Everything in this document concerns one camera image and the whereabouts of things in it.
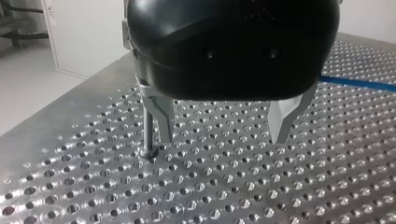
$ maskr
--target white door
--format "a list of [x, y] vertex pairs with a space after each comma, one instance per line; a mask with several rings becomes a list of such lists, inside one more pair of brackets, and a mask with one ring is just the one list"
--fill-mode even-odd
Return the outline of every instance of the white door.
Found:
[[123, 0], [42, 0], [58, 70], [91, 77], [128, 51]]

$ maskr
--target metal plate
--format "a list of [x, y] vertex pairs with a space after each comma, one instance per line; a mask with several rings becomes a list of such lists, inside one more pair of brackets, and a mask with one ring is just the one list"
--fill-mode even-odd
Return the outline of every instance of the metal plate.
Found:
[[[324, 73], [396, 83], [395, 61], [336, 42]], [[396, 221], [396, 93], [320, 84], [287, 144], [275, 146], [266, 102], [175, 101], [175, 141], [145, 161], [136, 156], [140, 96], [120, 85], [94, 116], [37, 137], [35, 158], [8, 166], [0, 223]]]

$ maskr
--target gripper jaw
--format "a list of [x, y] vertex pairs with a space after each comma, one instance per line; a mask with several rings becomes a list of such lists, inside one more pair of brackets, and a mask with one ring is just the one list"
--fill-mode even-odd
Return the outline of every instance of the gripper jaw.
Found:
[[295, 119], [308, 108], [314, 98], [318, 84], [299, 96], [280, 101], [272, 101], [268, 111], [268, 125], [274, 144], [288, 140], [290, 128]]

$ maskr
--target white wall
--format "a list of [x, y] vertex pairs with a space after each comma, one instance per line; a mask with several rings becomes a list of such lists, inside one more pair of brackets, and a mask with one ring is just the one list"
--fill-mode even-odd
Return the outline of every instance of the white wall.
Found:
[[91, 77], [125, 55], [123, 0], [42, 0], [58, 71]]
[[396, 0], [344, 0], [339, 32], [396, 44]]

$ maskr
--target floor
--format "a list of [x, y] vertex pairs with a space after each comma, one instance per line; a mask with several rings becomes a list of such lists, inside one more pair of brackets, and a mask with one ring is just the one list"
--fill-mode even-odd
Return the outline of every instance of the floor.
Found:
[[0, 51], [0, 136], [84, 79], [55, 71], [46, 45]]

